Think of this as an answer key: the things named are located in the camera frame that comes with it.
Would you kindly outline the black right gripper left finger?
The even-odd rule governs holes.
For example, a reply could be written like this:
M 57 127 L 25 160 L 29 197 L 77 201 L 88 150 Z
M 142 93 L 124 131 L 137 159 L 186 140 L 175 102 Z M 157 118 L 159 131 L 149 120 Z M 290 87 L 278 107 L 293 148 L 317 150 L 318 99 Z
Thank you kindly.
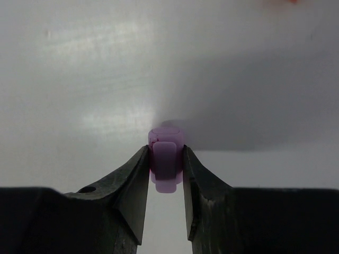
M 104 206 L 113 216 L 113 253 L 136 253 L 142 243 L 149 185 L 149 149 L 141 147 L 124 165 L 100 180 L 67 193 Z

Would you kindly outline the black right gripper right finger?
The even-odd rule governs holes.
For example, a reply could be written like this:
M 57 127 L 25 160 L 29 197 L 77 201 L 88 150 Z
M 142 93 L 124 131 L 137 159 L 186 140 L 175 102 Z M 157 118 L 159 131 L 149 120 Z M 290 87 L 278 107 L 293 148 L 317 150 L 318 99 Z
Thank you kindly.
M 183 189 L 187 236 L 193 253 L 235 253 L 232 188 L 187 146 L 183 150 Z

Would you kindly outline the purple pen cap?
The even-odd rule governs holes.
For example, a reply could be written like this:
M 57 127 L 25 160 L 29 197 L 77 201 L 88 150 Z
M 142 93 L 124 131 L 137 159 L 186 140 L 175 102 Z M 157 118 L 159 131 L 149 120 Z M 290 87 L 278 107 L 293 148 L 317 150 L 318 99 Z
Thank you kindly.
M 154 128 L 148 133 L 150 179 L 159 193 L 176 192 L 183 175 L 184 135 L 177 127 Z

